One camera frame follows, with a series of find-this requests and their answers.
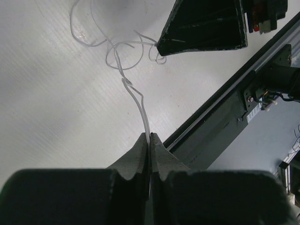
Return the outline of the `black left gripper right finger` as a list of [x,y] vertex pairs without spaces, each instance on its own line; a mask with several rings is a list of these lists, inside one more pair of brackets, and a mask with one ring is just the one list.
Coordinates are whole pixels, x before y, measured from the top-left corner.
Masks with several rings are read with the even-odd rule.
[[150,135],[150,161],[154,224],[172,225],[176,218],[172,179],[189,168],[164,147],[156,133]]

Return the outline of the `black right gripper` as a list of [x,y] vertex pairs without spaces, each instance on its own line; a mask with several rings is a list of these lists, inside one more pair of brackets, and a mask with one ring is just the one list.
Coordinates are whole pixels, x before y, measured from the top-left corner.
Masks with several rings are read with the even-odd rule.
[[249,33],[269,33],[285,18],[288,0],[177,0],[157,42],[160,55],[225,51],[248,45]]

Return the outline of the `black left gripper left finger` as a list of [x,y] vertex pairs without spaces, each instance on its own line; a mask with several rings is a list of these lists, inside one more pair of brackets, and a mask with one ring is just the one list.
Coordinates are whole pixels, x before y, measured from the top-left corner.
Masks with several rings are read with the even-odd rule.
[[150,188],[149,159],[146,134],[141,133],[133,147],[108,167],[115,172],[108,224],[144,224]]

